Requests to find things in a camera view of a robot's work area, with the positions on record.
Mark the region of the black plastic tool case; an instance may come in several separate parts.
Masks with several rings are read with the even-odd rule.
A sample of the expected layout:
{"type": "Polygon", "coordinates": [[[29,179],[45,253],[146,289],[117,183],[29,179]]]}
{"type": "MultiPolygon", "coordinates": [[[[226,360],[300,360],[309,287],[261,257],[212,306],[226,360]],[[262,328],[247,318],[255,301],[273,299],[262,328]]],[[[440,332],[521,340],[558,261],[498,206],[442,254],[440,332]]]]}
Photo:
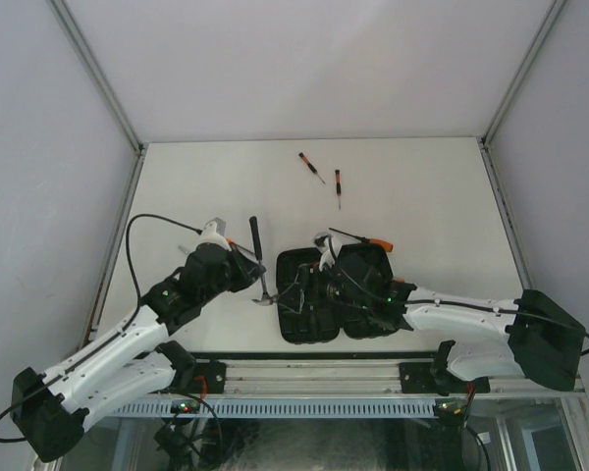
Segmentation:
{"type": "Polygon", "coordinates": [[[280,253],[276,260],[279,328],[292,344],[320,343],[345,333],[353,340],[376,339],[396,333],[368,315],[367,306],[351,300],[326,273],[319,270],[320,252],[298,248],[280,253]]]}

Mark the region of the small claw hammer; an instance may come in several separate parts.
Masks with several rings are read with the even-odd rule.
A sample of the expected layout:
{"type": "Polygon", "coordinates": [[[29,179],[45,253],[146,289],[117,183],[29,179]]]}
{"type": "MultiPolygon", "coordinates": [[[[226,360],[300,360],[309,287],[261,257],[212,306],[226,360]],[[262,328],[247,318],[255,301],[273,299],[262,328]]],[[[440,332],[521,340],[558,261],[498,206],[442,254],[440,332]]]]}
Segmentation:
{"type": "Polygon", "coordinates": [[[267,283],[266,283],[266,275],[265,275],[266,269],[263,265],[263,251],[262,251],[262,245],[261,245],[258,220],[257,220],[256,216],[251,216],[249,218],[249,226],[250,226],[250,231],[251,231],[251,238],[252,238],[252,243],[253,243],[254,255],[257,260],[257,264],[261,270],[259,281],[260,281],[260,285],[261,285],[261,289],[262,289],[262,294],[259,299],[254,299],[253,302],[256,303],[257,305],[260,305],[260,306],[270,306],[276,302],[276,296],[271,295],[268,292],[268,287],[267,287],[267,283]]]}

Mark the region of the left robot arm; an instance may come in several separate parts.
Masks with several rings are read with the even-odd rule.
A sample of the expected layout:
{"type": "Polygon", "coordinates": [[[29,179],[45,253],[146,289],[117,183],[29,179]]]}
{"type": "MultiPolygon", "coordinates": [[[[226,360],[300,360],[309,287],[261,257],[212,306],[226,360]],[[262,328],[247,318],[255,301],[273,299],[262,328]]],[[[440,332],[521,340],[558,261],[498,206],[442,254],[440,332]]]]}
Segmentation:
{"type": "Polygon", "coordinates": [[[195,369],[173,334],[224,292],[251,287],[264,267],[204,242],[114,328],[66,360],[13,380],[10,416],[44,463],[67,454],[107,414],[145,394],[191,388],[195,369]]]}

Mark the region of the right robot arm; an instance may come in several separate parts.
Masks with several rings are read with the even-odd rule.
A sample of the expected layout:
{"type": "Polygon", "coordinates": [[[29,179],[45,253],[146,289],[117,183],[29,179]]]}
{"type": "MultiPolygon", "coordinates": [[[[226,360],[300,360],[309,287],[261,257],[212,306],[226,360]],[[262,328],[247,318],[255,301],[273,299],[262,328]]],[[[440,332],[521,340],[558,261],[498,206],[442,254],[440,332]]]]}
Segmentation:
{"type": "Polygon", "coordinates": [[[293,344],[439,332],[433,384],[451,392],[483,377],[523,376],[573,390],[586,329],[545,293],[516,299],[440,294],[395,278],[385,250],[350,244],[337,253],[300,248],[276,261],[281,335],[293,344]]]}

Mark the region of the small orange precision screwdriver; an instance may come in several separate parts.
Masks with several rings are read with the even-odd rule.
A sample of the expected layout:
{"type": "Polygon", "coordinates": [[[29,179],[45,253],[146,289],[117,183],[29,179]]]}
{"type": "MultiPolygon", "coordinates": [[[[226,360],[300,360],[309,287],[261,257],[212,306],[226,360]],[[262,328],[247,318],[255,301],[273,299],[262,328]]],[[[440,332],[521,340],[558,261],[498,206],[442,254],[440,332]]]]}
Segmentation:
{"type": "Polygon", "coordinates": [[[316,176],[323,184],[326,184],[325,181],[323,180],[323,178],[318,173],[318,170],[316,169],[316,167],[309,161],[309,159],[306,157],[306,155],[303,152],[299,152],[298,157],[307,166],[307,168],[310,170],[310,172],[314,176],[316,176]]]}

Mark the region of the aluminium frame rail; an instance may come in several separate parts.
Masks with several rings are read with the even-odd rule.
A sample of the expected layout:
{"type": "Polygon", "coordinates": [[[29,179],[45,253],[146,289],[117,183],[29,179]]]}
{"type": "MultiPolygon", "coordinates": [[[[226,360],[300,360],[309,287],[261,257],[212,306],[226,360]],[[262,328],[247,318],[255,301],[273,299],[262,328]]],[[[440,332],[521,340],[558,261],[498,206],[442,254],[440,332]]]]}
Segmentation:
{"type": "Polygon", "coordinates": [[[224,391],[238,397],[419,397],[404,393],[399,365],[426,359],[222,359],[227,365],[224,391]]]}

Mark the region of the large orange handled screwdriver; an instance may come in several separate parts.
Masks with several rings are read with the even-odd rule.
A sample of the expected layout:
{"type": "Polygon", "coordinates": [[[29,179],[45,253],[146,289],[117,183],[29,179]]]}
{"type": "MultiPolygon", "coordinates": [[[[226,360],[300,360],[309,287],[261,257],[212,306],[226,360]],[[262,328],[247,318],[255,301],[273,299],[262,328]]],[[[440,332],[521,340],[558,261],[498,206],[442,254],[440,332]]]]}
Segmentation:
{"type": "Polygon", "coordinates": [[[379,238],[371,238],[371,237],[366,237],[366,236],[362,236],[362,235],[353,235],[351,233],[347,233],[335,228],[330,228],[331,232],[334,232],[336,234],[339,234],[341,236],[347,236],[350,237],[354,240],[358,240],[361,243],[368,243],[368,244],[375,244],[375,245],[379,245],[381,246],[387,253],[391,253],[394,250],[394,246],[390,243],[387,242],[385,240],[379,239],[379,238]]]}

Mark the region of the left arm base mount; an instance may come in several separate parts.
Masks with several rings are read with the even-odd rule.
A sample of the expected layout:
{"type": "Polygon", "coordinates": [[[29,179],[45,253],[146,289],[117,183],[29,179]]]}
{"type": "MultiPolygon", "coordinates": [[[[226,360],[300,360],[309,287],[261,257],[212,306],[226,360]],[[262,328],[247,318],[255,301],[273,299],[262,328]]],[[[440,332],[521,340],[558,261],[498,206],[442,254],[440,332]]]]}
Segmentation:
{"type": "Polygon", "coordinates": [[[227,365],[223,362],[210,360],[198,362],[181,373],[174,386],[185,393],[206,397],[224,391],[227,377],[227,365]]]}

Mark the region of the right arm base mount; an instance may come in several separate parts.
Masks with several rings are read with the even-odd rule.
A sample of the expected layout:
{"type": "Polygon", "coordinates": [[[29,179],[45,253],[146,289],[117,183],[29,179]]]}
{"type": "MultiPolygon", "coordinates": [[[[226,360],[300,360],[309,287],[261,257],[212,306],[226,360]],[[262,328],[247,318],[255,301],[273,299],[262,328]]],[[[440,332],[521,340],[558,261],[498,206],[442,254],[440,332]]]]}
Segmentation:
{"type": "Polygon", "coordinates": [[[448,356],[455,346],[454,340],[443,341],[433,359],[420,362],[403,362],[399,365],[403,393],[437,393],[448,396],[451,393],[488,393],[489,380],[486,377],[466,381],[457,378],[447,370],[448,356]]]}

